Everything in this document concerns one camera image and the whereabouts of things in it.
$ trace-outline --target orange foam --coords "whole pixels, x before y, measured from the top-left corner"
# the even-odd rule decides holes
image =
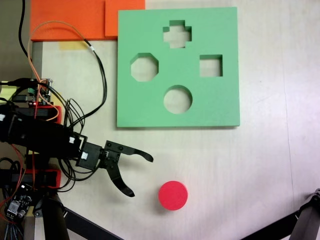
[[[105,37],[118,38],[118,11],[145,9],[145,0],[105,0]]]
[[[64,21],[88,40],[118,37],[118,10],[145,9],[145,0],[31,0],[30,33],[46,21]],[[68,26],[49,23],[32,36],[32,41],[75,41],[80,37]]]

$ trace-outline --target black tripod leg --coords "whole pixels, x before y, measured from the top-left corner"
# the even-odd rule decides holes
[[[298,216],[299,211],[296,211],[260,229],[259,231],[256,231],[242,240],[281,240],[292,233],[297,223]]]
[[[66,227],[88,240],[123,240],[68,208],[64,209]]]
[[[320,226],[319,211],[312,205],[300,213],[289,240],[315,240]]]
[[[45,240],[69,240],[62,206],[59,202],[45,199],[42,205]]]

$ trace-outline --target red disc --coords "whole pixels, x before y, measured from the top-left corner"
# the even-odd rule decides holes
[[[158,193],[161,205],[174,211],[182,208],[188,199],[188,191],[185,185],[178,181],[168,181],[162,185]]]

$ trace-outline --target shape sorter board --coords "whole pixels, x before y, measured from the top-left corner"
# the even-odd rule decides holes
[[[240,125],[235,7],[123,10],[118,23],[118,127]],[[164,41],[164,33],[175,25],[191,34],[184,47],[171,48]],[[142,57],[157,65],[149,81],[132,76],[131,65]],[[219,61],[218,76],[201,74],[201,60],[210,59]],[[164,97],[172,88],[189,94],[186,112],[166,109]]]

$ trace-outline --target table surface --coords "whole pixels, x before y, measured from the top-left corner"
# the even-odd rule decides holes
[[[146,0],[147,9],[237,7],[241,125],[236,128],[117,128],[117,42],[93,41],[108,83],[107,102],[86,121],[88,141],[141,149],[119,168],[129,198],[103,169],[60,194],[65,206],[125,240],[236,240],[297,210],[320,187],[320,1]],[[45,42],[42,77],[85,112],[102,98],[87,49]],[[189,192],[164,210],[159,187]]]

